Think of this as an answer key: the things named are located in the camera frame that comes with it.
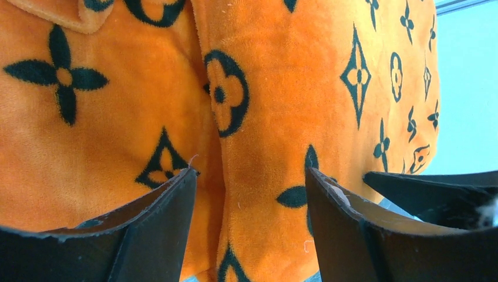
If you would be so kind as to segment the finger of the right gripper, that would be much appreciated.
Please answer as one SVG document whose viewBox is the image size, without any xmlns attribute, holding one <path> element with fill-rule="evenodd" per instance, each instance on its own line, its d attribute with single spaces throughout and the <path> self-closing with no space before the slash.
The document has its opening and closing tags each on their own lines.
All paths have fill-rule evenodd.
<svg viewBox="0 0 498 282">
<path fill-rule="evenodd" d="M 437 175 L 368 172 L 363 180 L 424 222 L 466 230 L 493 225 L 497 171 Z"/>
</svg>

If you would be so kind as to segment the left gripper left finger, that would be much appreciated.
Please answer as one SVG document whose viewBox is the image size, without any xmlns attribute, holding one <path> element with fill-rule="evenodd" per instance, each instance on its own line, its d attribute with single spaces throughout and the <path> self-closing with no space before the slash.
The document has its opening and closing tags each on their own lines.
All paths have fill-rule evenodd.
<svg viewBox="0 0 498 282">
<path fill-rule="evenodd" d="M 179 281 L 197 172 L 74 229 L 1 227 L 2 281 Z"/>
</svg>

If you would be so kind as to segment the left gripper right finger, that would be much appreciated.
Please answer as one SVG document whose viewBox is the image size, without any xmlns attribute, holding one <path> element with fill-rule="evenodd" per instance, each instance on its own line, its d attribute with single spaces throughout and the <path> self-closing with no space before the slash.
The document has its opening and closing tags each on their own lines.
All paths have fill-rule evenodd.
<svg viewBox="0 0 498 282">
<path fill-rule="evenodd" d="M 466 230 L 397 214 L 317 169 L 305 178 L 322 281 L 496 281 L 497 227 Z"/>
</svg>

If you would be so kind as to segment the orange patterned pillowcase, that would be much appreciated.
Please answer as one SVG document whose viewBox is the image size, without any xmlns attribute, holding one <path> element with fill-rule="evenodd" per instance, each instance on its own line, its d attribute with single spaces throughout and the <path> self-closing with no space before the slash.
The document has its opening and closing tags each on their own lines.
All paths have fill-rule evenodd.
<svg viewBox="0 0 498 282">
<path fill-rule="evenodd" d="M 180 279 L 318 271 L 316 168 L 436 152 L 433 1 L 2 1 L 1 224 L 75 227 L 199 171 Z"/>
</svg>

